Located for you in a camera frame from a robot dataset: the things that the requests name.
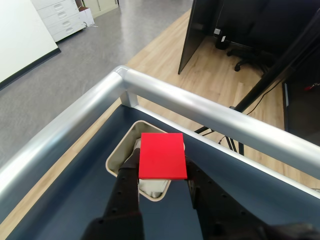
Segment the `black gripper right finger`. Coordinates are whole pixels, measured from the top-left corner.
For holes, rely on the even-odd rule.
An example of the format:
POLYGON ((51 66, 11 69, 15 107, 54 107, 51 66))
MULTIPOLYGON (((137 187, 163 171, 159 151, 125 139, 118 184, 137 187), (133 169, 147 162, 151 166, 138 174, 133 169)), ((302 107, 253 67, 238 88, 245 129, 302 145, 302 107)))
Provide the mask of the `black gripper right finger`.
POLYGON ((204 240, 267 240, 267 225, 246 210, 190 158, 187 184, 204 240))

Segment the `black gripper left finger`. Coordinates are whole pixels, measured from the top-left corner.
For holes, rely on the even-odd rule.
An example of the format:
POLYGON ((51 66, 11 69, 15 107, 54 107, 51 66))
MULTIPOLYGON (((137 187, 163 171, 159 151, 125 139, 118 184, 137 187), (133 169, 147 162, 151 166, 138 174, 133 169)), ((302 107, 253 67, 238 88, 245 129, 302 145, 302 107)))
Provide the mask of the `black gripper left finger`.
POLYGON ((120 167, 101 217, 90 222, 83 240, 143 240, 144 224, 139 209, 139 159, 136 148, 120 167))

